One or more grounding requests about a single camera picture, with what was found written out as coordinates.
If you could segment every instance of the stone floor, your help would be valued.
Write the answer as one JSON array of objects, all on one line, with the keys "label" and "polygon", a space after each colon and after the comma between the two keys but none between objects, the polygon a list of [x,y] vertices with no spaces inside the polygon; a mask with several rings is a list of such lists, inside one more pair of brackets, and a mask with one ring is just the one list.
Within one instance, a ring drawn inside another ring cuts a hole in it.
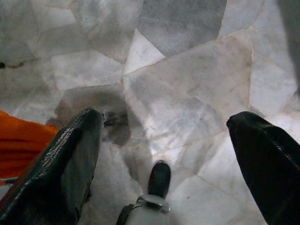
[{"label": "stone floor", "polygon": [[[114,123],[79,225],[114,225],[172,168],[172,225],[264,225],[225,123],[253,111],[300,142],[300,2],[0,0],[0,109]],[[1,187],[1,196],[8,187]]]}]

